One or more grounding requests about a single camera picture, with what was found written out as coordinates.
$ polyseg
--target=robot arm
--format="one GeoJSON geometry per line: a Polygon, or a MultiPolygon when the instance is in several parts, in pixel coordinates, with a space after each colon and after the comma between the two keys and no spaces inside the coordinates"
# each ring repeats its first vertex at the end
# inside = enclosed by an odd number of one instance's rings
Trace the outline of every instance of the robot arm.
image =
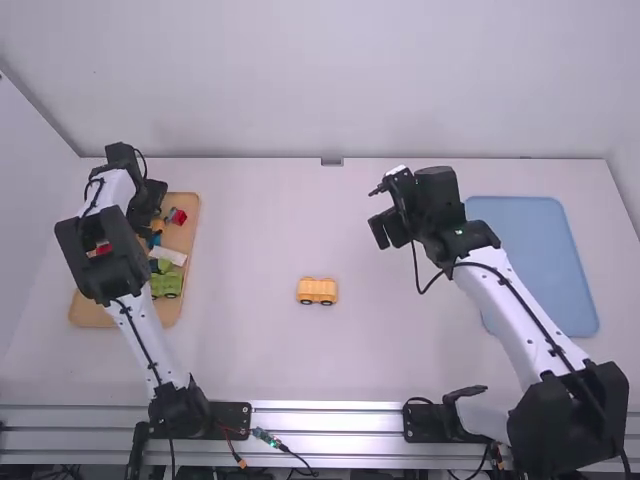
{"type": "Polygon", "coordinates": [[[130,145],[105,150],[108,163],[91,172],[85,204],[58,222],[55,234],[80,292],[104,306],[133,350],[146,379],[151,425],[166,425],[174,436],[196,435],[208,424],[209,404],[166,343],[149,263],[134,232],[158,207],[166,184],[142,177],[130,145]]]}
{"type": "Polygon", "coordinates": [[[483,386],[445,395],[444,405],[427,406],[436,420],[454,419],[445,431],[505,443],[524,471],[543,477],[621,454],[626,377],[613,362],[596,365],[564,335],[520,281],[491,228],[467,221],[454,171],[432,167],[414,174],[400,166],[369,195],[386,191],[394,206],[369,219],[380,249],[420,242],[443,274],[491,312],[525,392],[509,410],[483,405],[483,386]]]}

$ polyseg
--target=blue mat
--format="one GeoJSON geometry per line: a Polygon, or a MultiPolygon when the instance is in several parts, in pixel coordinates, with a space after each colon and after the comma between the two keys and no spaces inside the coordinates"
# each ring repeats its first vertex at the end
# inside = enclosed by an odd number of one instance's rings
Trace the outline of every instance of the blue mat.
{"type": "MultiPolygon", "coordinates": [[[[562,204],[548,197],[471,197],[467,218],[484,220],[516,273],[570,337],[592,337],[600,322],[562,204]]],[[[489,333],[493,319],[482,314],[489,333]]]]}

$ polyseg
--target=cutting board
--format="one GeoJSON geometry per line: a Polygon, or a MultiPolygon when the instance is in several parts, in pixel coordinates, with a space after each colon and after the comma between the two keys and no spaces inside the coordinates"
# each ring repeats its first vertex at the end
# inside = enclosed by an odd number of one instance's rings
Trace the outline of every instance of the cutting board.
{"type": "MultiPolygon", "coordinates": [[[[187,221],[182,226],[168,224],[162,233],[161,245],[171,250],[185,253],[187,255],[187,261],[182,267],[173,266],[173,270],[184,273],[182,294],[178,298],[170,299],[162,297],[153,301],[160,322],[164,328],[172,327],[178,321],[178,318],[180,318],[182,302],[184,301],[187,290],[191,252],[196,236],[196,227],[198,226],[200,197],[197,193],[193,192],[169,192],[165,195],[162,202],[162,218],[169,213],[171,207],[184,210],[187,214],[187,221]]],[[[147,247],[142,239],[140,239],[140,243],[143,245],[145,251],[147,251],[147,247]]],[[[69,308],[69,321],[78,327],[115,327],[113,319],[107,314],[104,308],[96,304],[93,300],[82,296],[77,289],[73,294],[73,300],[69,308]]]]}

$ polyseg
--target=wire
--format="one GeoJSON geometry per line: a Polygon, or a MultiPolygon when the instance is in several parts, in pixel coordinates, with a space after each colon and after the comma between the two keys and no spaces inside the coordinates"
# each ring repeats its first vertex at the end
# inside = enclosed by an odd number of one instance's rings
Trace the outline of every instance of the wire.
{"type": "Polygon", "coordinates": [[[434,403],[426,397],[411,397],[409,400],[404,402],[404,405],[402,406],[402,411],[407,415],[407,418],[409,418],[409,421],[411,423],[417,426],[426,426],[424,425],[423,422],[417,421],[414,418],[413,413],[411,412],[411,409],[408,408],[411,402],[421,402],[421,403],[426,403],[427,405],[434,405],[434,403]]]}
{"type": "Polygon", "coordinates": [[[84,201],[87,201],[87,194],[89,192],[89,187],[93,184],[93,183],[97,183],[98,184],[98,189],[96,190],[96,193],[93,195],[93,199],[91,200],[91,203],[89,203],[89,206],[85,209],[84,212],[82,212],[82,215],[80,216],[80,220],[78,220],[78,232],[80,233],[80,235],[82,235],[82,227],[84,226],[84,222],[85,222],[85,218],[86,216],[89,214],[89,212],[94,209],[97,205],[98,205],[98,197],[100,196],[100,192],[102,192],[102,187],[104,187],[104,178],[100,177],[100,178],[90,178],[89,181],[87,182],[87,184],[84,186],[84,201]]]}
{"type": "Polygon", "coordinates": [[[229,438],[228,430],[232,430],[232,429],[222,427],[222,431],[224,432],[224,438],[226,438],[227,440],[227,445],[229,446],[229,450],[231,450],[231,455],[233,456],[233,459],[236,461],[240,469],[244,470],[245,468],[247,468],[247,462],[240,455],[238,455],[238,452],[236,452],[236,449],[233,448],[233,443],[231,443],[231,439],[229,438]]]}
{"type": "MultiPolygon", "coordinates": [[[[418,293],[420,295],[424,295],[427,292],[427,290],[429,290],[429,288],[431,288],[431,286],[445,273],[445,271],[444,270],[440,270],[437,274],[435,274],[433,276],[433,278],[431,280],[429,280],[429,283],[427,283],[427,285],[424,287],[424,289],[420,289],[420,281],[419,281],[419,277],[418,277],[418,260],[416,258],[417,257],[416,256],[416,249],[415,249],[415,245],[414,245],[413,240],[411,241],[411,250],[412,250],[412,253],[413,253],[413,265],[414,265],[414,271],[415,271],[416,288],[418,289],[418,293]]],[[[591,390],[589,390],[589,387],[587,387],[587,385],[584,383],[584,380],[582,379],[582,377],[577,375],[576,369],[574,368],[574,366],[571,364],[571,362],[569,361],[569,359],[565,355],[564,350],[562,349],[562,347],[560,347],[556,343],[556,341],[553,339],[551,334],[549,334],[549,332],[544,327],[544,325],[542,325],[542,322],[540,322],[540,319],[538,319],[538,317],[533,312],[533,310],[531,310],[531,307],[527,304],[527,302],[525,302],[524,298],[522,298],[520,293],[511,284],[509,279],[507,279],[497,269],[495,269],[493,267],[490,267],[489,265],[485,265],[483,263],[465,262],[465,261],[458,262],[458,263],[455,263],[455,264],[451,265],[451,270],[453,271],[454,268],[458,268],[458,267],[477,267],[477,268],[481,268],[483,270],[486,270],[488,272],[491,272],[496,277],[498,277],[498,279],[500,280],[500,284],[504,285],[505,287],[507,287],[509,289],[509,291],[513,294],[513,296],[516,298],[518,303],[522,306],[524,311],[527,312],[527,315],[529,315],[529,317],[531,317],[531,320],[533,320],[533,323],[536,324],[536,326],[538,327],[538,329],[540,330],[542,335],[545,337],[545,340],[547,341],[547,343],[551,346],[551,352],[553,354],[557,355],[560,358],[560,360],[562,361],[562,363],[565,365],[567,370],[571,374],[573,374],[573,379],[575,380],[576,384],[580,387],[582,392],[585,394],[585,396],[586,396],[586,398],[588,400],[588,403],[596,411],[596,413],[603,420],[603,422],[606,421],[606,415],[604,413],[604,410],[602,410],[602,407],[598,403],[598,400],[594,397],[594,395],[591,392],[591,390]]],[[[613,444],[614,452],[618,453],[620,455],[620,459],[622,461],[622,466],[624,468],[625,478],[627,480],[631,480],[631,466],[629,465],[629,458],[627,457],[627,453],[624,450],[624,446],[623,445],[618,445],[618,442],[616,441],[615,438],[612,438],[611,442],[613,444]]]]}
{"type": "Polygon", "coordinates": [[[444,270],[440,270],[438,273],[436,273],[433,278],[429,280],[429,283],[427,283],[424,289],[420,288],[420,276],[418,275],[418,256],[416,255],[416,246],[413,240],[411,240],[411,253],[413,254],[413,272],[416,279],[416,290],[418,290],[418,293],[420,295],[424,295],[425,293],[427,293],[427,290],[429,290],[431,286],[436,283],[436,280],[444,275],[444,270]]]}
{"type": "MultiPolygon", "coordinates": [[[[156,368],[156,363],[151,360],[151,356],[149,355],[149,351],[147,350],[147,347],[145,347],[144,342],[142,341],[142,338],[140,338],[140,334],[138,333],[138,329],[136,328],[136,325],[133,323],[133,317],[131,317],[131,314],[129,313],[129,307],[127,307],[121,300],[118,300],[117,298],[112,299],[114,302],[116,302],[118,305],[120,305],[120,313],[124,314],[127,317],[127,321],[129,322],[129,326],[131,327],[131,330],[133,331],[133,335],[136,337],[136,340],[138,342],[138,345],[140,345],[140,349],[142,350],[142,353],[145,357],[145,359],[147,360],[147,368],[149,370],[151,370],[153,372],[153,376],[156,377],[156,381],[158,382],[158,387],[162,385],[162,380],[160,378],[160,374],[158,373],[158,369],[156,368]]],[[[173,448],[173,437],[171,436],[171,426],[169,425],[169,422],[167,420],[167,415],[164,411],[164,405],[162,404],[162,400],[161,398],[158,396],[158,402],[160,402],[160,410],[162,411],[162,416],[164,418],[164,422],[165,422],[165,426],[166,426],[166,431],[167,431],[167,438],[169,439],[169,452],[171,454],[171,479],[175,480],[176,478],[176,453],[175,450],[173,448]]]]}
{"type": "Polygon", "coordinates": [[[313,470],[311,468],[311,466],[309,465],[309,462],[307,462],[304,458],[302,458],[300,455],[298,455],[295,452],[292,452],[291,450],[289,450],[289,453],[291,455],[293,455],[294,457],[296,457],[298,460],[300,460],[302,463],[304,463],[304,466],[307,468],[307,470],[309,470],[308,472],[301,472],[300,470],[298,470],[297,468],[292,468],[292,470],[294,472],[296,472],[298,475],[302,475],[303,477],[313,477],[316,478],[320,475],[320,472],[317,472],[315,470],[313,470]]]}
{"type": "MultiPolygon", "coordinates": [[[[484,453],[482,454],[482,460],[480,460],[480,465],[478,465],[478,468],[476,468],[475,471],[464,480],[472,480],[473,478],[476,478],[478,476],[478,474],[482,471],[484,462],[487,460],[487,455],[489,454],[490,448],[491,444],[487,443],[487,446],[484,449],[484,453]]],[[[451,470],[447,470],[447,472],[449,472],[449,475],[451,475],[455,480],[460,480],[451,470]]]]}
{"type": "Polygon", "coordinates": [[[71,465],[70,467],[68,465],[60,466],[62,467],[62,471],[67,474],[64,478],[71,477],[73,480],[83,480],[82,475],[80,475],[78,471],[74,471],[74,465],[71,465]]]}
{"type": "Polygon", "coordinates": [[[144,178],[146,180],[147,179],[147,172],[148,172],[147,159],[144,158],[144,155],[142,155],[142,152],[140,150],[138,150],[137,148],[134,148],[133,151],[136,152],[138,155],[140,155],[140,158],[142,159],[142,163],[144,164],[144,175],[142,175],[142,178],[144,178]]]}

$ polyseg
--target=toy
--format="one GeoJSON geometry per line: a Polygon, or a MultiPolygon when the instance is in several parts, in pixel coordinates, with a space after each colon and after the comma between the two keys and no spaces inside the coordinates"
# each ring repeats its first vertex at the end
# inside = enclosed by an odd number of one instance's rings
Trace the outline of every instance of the toy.
{"type": "Polygon", "coordinates": [[[182,293],[182,272],[152,273],[151,298],[176,298],[182,293]]]}
{"type": "Polygon", "coordinates": [[[153,232],[147,240],[147,248],[151,250],[153,247],[160,246],[162,237],[162,230],[158,230],[157,232],[153,232]]]}
{"type": "Polygon", "coordinates": [[[105,255],[109,253],[113,248],[110,243],[103,243],[102,245],[98,245],[96,247],[96,255],[105,255]]]}
{"type": "Polygon", "coordinates": [[[333,305],[338,301],[338,285],[331,278],[316,280],[313,277],[303,277],[298,282],[296,299],[303,305],[333,305]]]}
{"type": "Polygon", "coordinates": [[[187,256],[184,253],[160,246],[153,247],[149,252],[149,256],[151,258],[164,258],[179,267],[182,267],[184,262],[187,261],[187,256]]]}
{"type": "Polygon", "coordinates": [[[165,258],[150,258],[149,268],[151,273],[167,273],[171,270],[171,262],[165,258]]]}
{"type": "Polygon", "coordinates": [[[162,231],[166,226],[167,224],[162,218],[154,218],[151,220],[151,230],[154,232],[162,231]]]}
{"type": "Polygon", "coordinates": [[[175,223],[176,225],[182,226],[184,222],[187,221],[187,214],[184,210],[179,210],[176,207],[171,207],[169,210],[169,215],[167,215],[164,219],[166,223],[175,223]]]}

